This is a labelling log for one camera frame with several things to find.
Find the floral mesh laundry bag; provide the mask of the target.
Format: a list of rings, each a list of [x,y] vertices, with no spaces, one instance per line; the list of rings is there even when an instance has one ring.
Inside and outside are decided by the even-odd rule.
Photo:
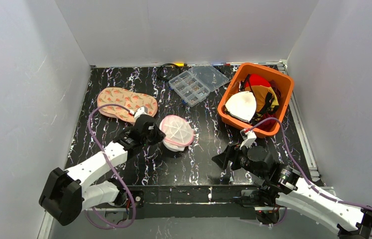
[[[118,87],[105,88],[98,94],[98,107],[108,104],[121,105],[133,112],[136,112],[140,107],[146,107],[147,113],[152,117],[154,117],[158,111],[158,104],[154,97]],[[103,107],[99,109],[99,112],[110,118],[117,118],[131,124],[135,123],[133,115],[119,106]]]

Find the white round mesh laundry bag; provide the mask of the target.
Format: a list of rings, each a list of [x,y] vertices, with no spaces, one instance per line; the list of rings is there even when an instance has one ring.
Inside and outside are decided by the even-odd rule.
[[[194,140],[194,131],[190,124],[176,115],[166,116],[159,129],[165,134],[162,143],[173,152],[184,151]]]

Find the white bra pad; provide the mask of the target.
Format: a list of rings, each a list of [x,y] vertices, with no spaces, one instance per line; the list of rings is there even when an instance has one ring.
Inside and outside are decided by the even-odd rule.
[[[225,104],[226,112],[243,122],[250,122],[256,110],[256,99],[250,91],[232,95]]]

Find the orange bra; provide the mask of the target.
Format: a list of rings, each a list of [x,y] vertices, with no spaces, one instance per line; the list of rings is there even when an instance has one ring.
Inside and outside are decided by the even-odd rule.
[[[270,97],[266,98],[268,93],[274,94],[274,90],[272,87],[264,87],[264,86],[252,86],[252,87],[244,87],[244,91],[250,91],[253,93],[256,99],[256,110],[253,116],[254,120],[260,120],[262,116],[267,112]]]

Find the yellow bra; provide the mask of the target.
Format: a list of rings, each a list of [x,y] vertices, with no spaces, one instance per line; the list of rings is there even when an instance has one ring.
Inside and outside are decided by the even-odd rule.
[[[270,97],[269,99],[269,104],[270,106],[268,107],[267,109],[267,112],[270,114],[270,115],[273,115],[277,112],[278,108],[279,108],[279,101],[278,101],[278,97],[277,95],[274,93],[268,93],[266,98]]]

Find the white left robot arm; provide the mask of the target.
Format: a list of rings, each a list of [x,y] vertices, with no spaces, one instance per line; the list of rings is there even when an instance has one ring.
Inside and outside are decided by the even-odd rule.
[[[126,163],[144,146],[160,143],[165,134],[158,128],[155,118],[140,115],[134,126],[123,130],[105,148],[82,163],[52,170],[39,197],[39,205],[61,225],[72,223],[82,211],[94,209],[104,203],[116,203],[126,197],[131,203],[131,217],[136,216],[135,197],[123,179],[109,179],[95,184],[107,172]]]

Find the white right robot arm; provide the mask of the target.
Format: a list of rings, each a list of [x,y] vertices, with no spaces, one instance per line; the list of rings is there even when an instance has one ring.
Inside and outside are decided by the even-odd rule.
[[[372,210],[340,203],[340,199],[307,182],[298,170],[274,159],[261,146],[230,144],[212,161],[221,169],[244,169],[263,180],[255,192],[236,199],[242,205],[283,206],[322,224],[341,239],[372,237]]]

